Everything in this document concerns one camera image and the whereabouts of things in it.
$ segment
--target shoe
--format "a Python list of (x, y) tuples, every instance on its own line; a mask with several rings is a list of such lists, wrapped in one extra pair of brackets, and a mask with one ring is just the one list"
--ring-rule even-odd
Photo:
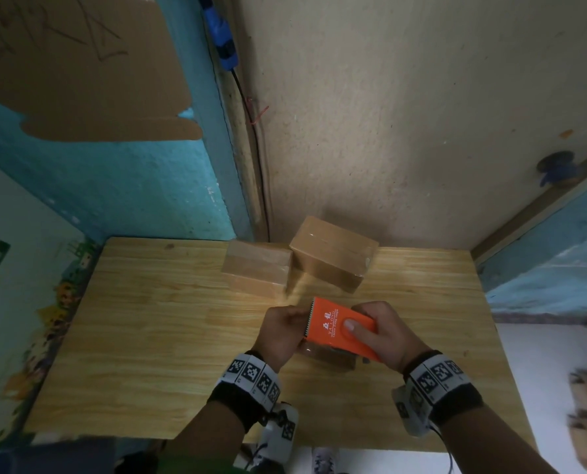
[(337, 455), (330, 447), (313, 449), (313, 474), (335, 474)]

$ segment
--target beige wall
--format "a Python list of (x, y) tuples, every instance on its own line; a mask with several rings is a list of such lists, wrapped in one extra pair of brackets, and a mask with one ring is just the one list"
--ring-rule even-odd
[[(271, 231), (471, 248), (587, 156), (587, 0), (234, 0)], [(559, 134), (574, 129), (567, 140)]]

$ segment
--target white floor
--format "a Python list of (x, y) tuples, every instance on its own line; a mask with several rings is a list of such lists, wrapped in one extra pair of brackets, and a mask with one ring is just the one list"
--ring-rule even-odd
[[(584, 474), (574, 456), (566, 417), (574, 412), (568, 374), (587, 368), (587, 328), (498, 324), (498, 332), (540, 454), (562, 474)], [(447, 454), (340, 449), (338, 460), (338, 472), (349, 474), (446, 474), (448, 469)], [(300, 447), (287, 473), (310, 472), (311, 448)]]

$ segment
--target wooden trim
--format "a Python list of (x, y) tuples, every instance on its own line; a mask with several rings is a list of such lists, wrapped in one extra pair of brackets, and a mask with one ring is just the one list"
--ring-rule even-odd
[(476, 264), (487, 261), (492, 255), (511, 244), (515, 239), (534, 228), (537, 224), (566, 206), (571, 200), (587, 190), (587, 159), (580, 164), (583, 179), (567, 188), (548, 188), (532, 203), (513, 216), (507, 223), (492, 233), (471, 251)]
[[(239, 51), (237, 22), (234, 16), (234, 7), (232, 0), (213, 0), (220, 15), (223, 16), (230, 25), (232, 36), (235, 40), (237, 51)], [(221, 92), (230, 130), (232, 132), (232, 142), (234, 149), (234, 161), (239, 173), (243, 197), (247, 205), (247, 211), (252, 223), (252, 231), (255, 241), (269, 241), (267, 220), (265, 217), (265, 206), (263, 203), (262, 191), (265, 187), (261, 186), (260, 175), (258, 172), (257, 150), (254, 144), (254, 136), (251, 132), (251, 126), (247, 122), (243, 108), (244, 101), (241, 99), (237, 86), (232, 74), (223, 70), (219, 63), (219, 56), (216, 48), (212, 44), (210, 37), (208, 45), (210, 56), (215, 65), (215, 74), (217, 83)], [(245, 90), (245, 95), (249, 96), (249, 88), (243, 83), (241, 65), (235, 69), (241, 86)]]

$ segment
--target person's left arm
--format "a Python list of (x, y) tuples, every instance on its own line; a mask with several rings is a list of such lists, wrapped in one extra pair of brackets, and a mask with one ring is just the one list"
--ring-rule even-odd
[[(309, 310), (296, 306), (269, 308), (252, 351), (259, 353), (278, 373), (302, 341), (308, 316)], [(210, 401), (168, 443), (165, 453), (232, 463), (244, 436), (245, 428), (239, 417), (223, 403)]]

